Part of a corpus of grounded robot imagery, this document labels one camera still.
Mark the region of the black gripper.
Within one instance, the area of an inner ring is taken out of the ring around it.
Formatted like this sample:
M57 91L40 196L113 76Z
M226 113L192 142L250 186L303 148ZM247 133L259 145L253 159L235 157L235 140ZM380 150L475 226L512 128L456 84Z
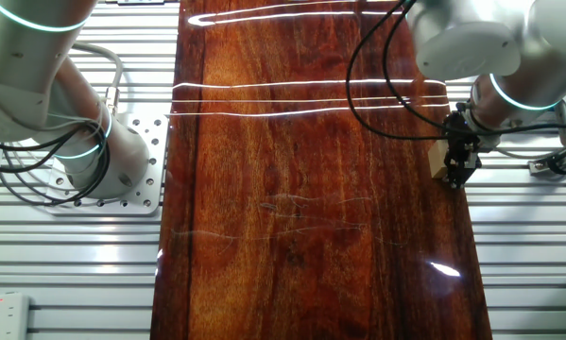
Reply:
M477 146L480 140L459 111L447 115L442 125L443 135L449 143L445 156L445 178L452 188L462 188L473 173L482 167L478 153L466 147Z

